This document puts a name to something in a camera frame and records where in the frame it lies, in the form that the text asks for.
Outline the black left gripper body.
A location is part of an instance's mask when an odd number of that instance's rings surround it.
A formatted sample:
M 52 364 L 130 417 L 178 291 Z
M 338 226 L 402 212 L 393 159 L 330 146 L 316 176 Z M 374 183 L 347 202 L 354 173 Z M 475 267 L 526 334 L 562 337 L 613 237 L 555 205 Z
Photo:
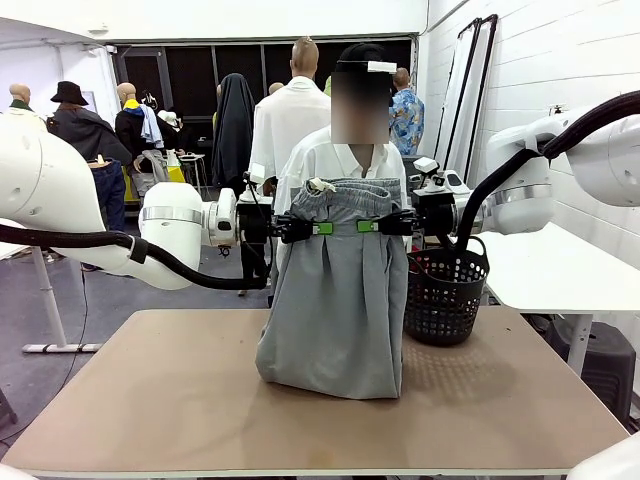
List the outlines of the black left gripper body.
M 236 204 L 236 233 L 241 243 L 265 244 L 269 239 L 272 198 L 258 197 Z

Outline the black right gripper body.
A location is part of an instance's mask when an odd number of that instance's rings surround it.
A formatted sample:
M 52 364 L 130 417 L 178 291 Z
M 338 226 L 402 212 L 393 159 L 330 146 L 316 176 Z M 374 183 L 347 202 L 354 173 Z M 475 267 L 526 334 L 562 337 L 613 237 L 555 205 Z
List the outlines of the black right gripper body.
M 414 192 L 413 208 L 424 235 L 450 235 L 456 228 L 454 196 L 450 192 Z

